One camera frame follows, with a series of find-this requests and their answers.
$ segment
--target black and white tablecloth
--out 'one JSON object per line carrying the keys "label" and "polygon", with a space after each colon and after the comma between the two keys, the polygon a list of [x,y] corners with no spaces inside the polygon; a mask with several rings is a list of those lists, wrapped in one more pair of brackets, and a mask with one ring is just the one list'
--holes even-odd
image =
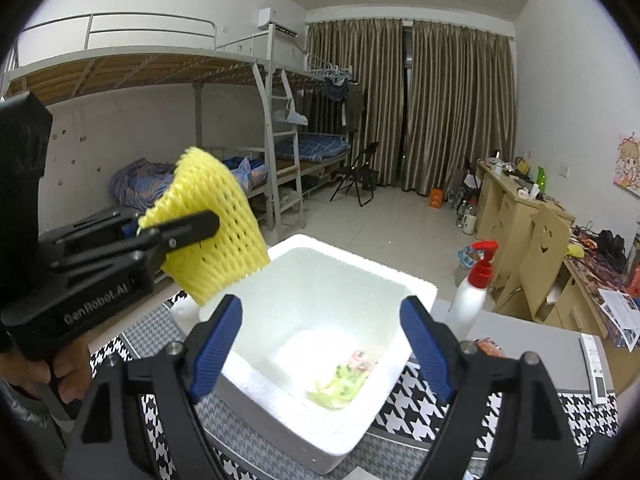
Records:
{"label": "black and white tablecloth", "polygon": [[[169,341],[182,337],[168,308],[178,296],[145,316],[92,356],[94,369],[105,355],[117,352],[125,360],[155,355]],[[215,394],[197,407],[209,441],[220,456],[229,478],[236,480],[341,480],[356,466],[383,479],[410,479],[424,460],[438,434],[448,406],[438,402],[419,375],[420,367],[408,362],[396,386],[369,431],[355,449],[328,475],[319,476],[281,453],[223,404]],[[596,432],[613,435],[618,427],[615,394],[608,403],[594,406],[586,392],[558,392],[579,452]],[[164,480],[177,480],[170,450],[162,432],[161,414],[154,396],[142,398],[146,430],[156,450],[159,473]],[[476,441],[469,471],[481,474],[495,437],[500,396],[487,399],[482,434]]]}

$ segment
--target air conditioner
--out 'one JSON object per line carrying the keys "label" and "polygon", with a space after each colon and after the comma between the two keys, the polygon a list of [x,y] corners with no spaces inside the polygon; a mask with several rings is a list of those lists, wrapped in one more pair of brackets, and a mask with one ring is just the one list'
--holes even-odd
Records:
{"label": "air conditioner", "polygon": [[269,9],[262,9],[258,13],[258,28],[260,30],[267,30],[271,23],[276,26],[276,30],[279,30],[283,34],[287,34],[292,38],[298,37],[297,32],[278,23],[276,9],[273,9],[271,7]]}

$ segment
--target curtain rod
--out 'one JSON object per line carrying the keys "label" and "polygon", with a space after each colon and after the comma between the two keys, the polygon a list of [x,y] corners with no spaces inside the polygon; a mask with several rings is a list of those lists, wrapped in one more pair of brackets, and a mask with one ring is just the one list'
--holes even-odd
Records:
{"label": "curtain rod", "polygon": [[503,36],[509,41],[516,41],[513,36],[507,36],[506,34],[499,34],[492,30],[485,30],[484,28],[469,27],[468,25],[460,25],[459,23],[441,22],[439,20],[409,20],[407,18],[398,18],[397,16],[372,16],[370,18],[342,18],[339,20],[321,20],[319,22],[306,22],[307,25],[313,25],[314,23],[332,23],[332,22],[348,22],[349,20],[402,20],[402,24],[405,26],[413,26],[414,22],[431,22],[441,23],[442,25],[455,25],[456,27],[468,28],[469,30],[478,30],[479,32],[488,32],[489,34],[495,34],[496,36]]}

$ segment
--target finger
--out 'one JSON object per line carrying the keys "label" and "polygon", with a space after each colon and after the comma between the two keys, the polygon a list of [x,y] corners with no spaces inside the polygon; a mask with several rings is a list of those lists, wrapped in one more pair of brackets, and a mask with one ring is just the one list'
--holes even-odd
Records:
{"label": "finger", "polygon": [[89,365],[89,349],[84,339],[76,339],[63,348],[53,359],[53,373],[56,377],[65,377],[74,370]]}
{"label": "finger", "polygon": [[0,376],[18,385],[25,378],[39,383],[51,380],[49,367],[44,361],[27,361],[16,347],[0,354]]}
{"label": "finger", "polygon": [[68,404],[75,399],[84,399],[84,396],[91,384],[91,380],[91,367],[71,372],[69,375],[65,376],[58,385],[60,399],[65,404]]}

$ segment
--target folding chair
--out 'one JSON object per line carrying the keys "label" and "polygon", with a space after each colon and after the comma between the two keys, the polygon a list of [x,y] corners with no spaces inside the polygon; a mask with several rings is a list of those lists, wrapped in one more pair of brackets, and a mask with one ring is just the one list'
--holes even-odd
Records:
{"label": "folding chair", "polygon": [[[335,195],[342,189],[342,186],[345,182],[347,182],[347,180],[350,180],[351,183],[347,187],[347,191],[345,191],[345,193],[348,193],[351,189],[351,186],[355,184],[356,194],[358,195],[358,203],[360,204],[360,207],[366,206],[373,200],[373,189],[375,188],[377,182],[370,181],[373,176],[376,175],[376,172],[371,169],[371,163],[373,161],[373,157],[376,155],[377,149],[378,142],[372,142],[358,154],[356,160],[353,161],[353,164],[351,166],[344,166],[342,168],[338,168],[338,170],[335,170],[335,174],[341,175],[342,179],[340,181],[340,184],[338,184],[338,187],[335,188],[334,194],[331,195],[329,202],[334,199]],[[361,180],[363,184],[365,182],[368,182],[370,185],[369,189],[371,190],[371,198],[369,198],[369,200],[367,200],[365,203],[362,203],[362,200],[360,199],[358,180]]]}

